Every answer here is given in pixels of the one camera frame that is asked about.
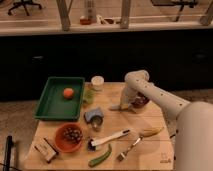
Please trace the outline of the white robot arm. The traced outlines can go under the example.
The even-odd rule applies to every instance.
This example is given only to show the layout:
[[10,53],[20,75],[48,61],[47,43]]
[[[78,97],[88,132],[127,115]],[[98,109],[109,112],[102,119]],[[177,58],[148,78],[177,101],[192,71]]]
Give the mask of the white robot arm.
[[213,104],[190,102],[155,86],[146,70],[128,72],[124,80],[121,107],[140,92],[177,120],[175,171],[213,171]]

